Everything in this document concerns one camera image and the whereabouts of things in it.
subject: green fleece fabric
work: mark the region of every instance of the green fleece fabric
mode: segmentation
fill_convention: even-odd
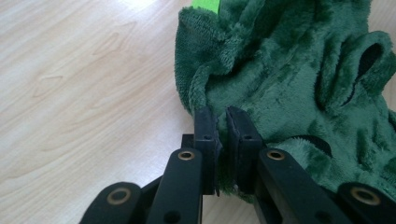
[[[396,114],[381,92],[396,71],[389,36],[368,33],[370,0],[222,0],[179,12],[176,84],[193,114],[246,110],[266,144],[321,186],[368,184],[396,200]],[[332,156],[295,135],[329,143]],[[220,186],[233,191],[220,154]]]

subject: table surface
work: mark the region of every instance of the table surface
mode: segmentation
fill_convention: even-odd
[[[177,13],[190,1],[0,3],[0,223],[78,223],[116,182],[145,186],[192,133],[174,79]],[[396,1],[370,30],[396,43]],[[396,81],[384,90],[396,108]],[[205,196],[203,223],[258,223]]]

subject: wooden surface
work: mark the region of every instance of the wooden surface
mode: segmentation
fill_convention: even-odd
[[[178,100],[178,11],[190,1],[0,2],[0,223],[78,223],[97,193],[163,173],[192,120]],[[396,1],[371,30],[396,43]],[[396,108],[396,81],[384,94]],[[205,197],[204,223],[258,223]]]

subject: green fabric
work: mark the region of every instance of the green fabric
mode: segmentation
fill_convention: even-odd
[[[223,0],[179,12],[176,84],[190,112],[246,110],[265,143],[336,191],[358,181],[396,199],[396,115],[381,95],[396,71],[389,36],[368,33],[370,0]],[[295,135],[327,141],[332,157]],[[227,147],[220,155],[220,186]]]
[[[219,11],[219,3],[220,0],[192,0],[191,6],[198,8],[204,8],[214,13],[218,13]]]

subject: green tag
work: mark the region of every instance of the green tag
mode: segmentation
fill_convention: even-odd
[[[192,0],[192,6],[195,8],[201,7],[213,11],[218,14],[220,0]]]

